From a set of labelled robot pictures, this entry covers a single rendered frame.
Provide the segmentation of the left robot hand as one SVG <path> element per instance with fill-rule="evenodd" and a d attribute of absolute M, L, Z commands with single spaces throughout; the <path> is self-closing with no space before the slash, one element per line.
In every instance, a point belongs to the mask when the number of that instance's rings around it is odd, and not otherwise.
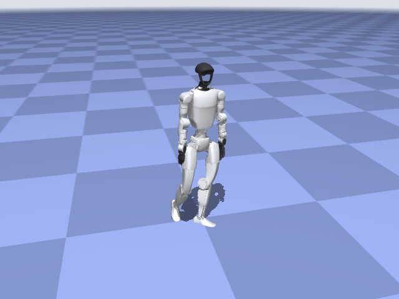
<path fill-rule="evenodd" d="M 221 160 L 222 158 L 224 158 L 225 155 L 224 145 L 226 144 L 226 138 L 223 139 L 222 143 L 218 142 L 218 144 L 219 144 L 219 160 Z"/>

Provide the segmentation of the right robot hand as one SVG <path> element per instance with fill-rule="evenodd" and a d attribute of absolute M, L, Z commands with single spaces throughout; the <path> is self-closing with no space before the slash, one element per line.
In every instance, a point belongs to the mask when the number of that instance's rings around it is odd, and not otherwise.
<path fill-rule="evenodd" d="M 178 163 L 182 165 L 182 163 L 185 161 L 186 146 L 183 147 L 183 152 L 179 150 L 178 152 Z"/>

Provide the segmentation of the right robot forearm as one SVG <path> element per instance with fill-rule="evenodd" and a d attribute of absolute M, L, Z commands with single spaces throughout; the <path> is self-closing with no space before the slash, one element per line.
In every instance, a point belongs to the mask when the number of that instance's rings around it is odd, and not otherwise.
<path fill-rule="evenodd" d="M 179 120 L 178 132 L 179 132 L 178 150 L 183 152 L 183 147 L 186 146 L 188 141 L 187 141 L 187 129 L 183 128 L 182 120 Z"/>

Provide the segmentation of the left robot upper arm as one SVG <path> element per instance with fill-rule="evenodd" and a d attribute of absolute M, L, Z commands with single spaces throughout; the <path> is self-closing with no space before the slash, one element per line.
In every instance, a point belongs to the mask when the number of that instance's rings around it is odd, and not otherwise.
<path fill-rule="evenodd" d="M 224 110 L 224 99 L 226 97 L 226 94 L 224 91 L 216 89 L 218 93 L 218 103 L 217 103 L 217 108 L 216 108 L 216 121 L 218 123 L 222 123 L 227 120 L 227 116 L 225 113 L 223 113 Z"/>

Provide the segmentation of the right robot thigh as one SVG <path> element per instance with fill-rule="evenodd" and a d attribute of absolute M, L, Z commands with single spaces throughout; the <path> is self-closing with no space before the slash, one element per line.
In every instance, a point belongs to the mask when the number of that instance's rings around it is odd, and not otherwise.
<path fill-rule="evenodd" d="M 195 174 L 197 164 L 197 150 L 195 149 L 195 143 L 189 143 L 186 145 L 185 161 L 182 163 L 183 168 L 183 180 L 182 180 L 182 191 L 183 196 L 191 194 L 191 186 Z"/>

